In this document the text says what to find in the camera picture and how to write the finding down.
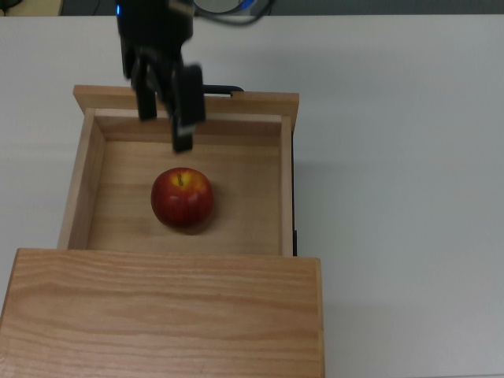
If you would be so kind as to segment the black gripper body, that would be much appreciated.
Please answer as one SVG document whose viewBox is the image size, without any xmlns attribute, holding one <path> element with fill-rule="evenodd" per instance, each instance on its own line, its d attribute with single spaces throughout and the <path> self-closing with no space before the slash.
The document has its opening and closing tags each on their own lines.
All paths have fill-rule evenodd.
<svg viewBox="0 0 504 378">
<path fill-rule="evenodd" d="M 116 1 L 123 74 L 132 77 L 141 54 L 182 61 L 182 46 L 193 35 L 194 7 L 189 1 Z"/>
</svg>

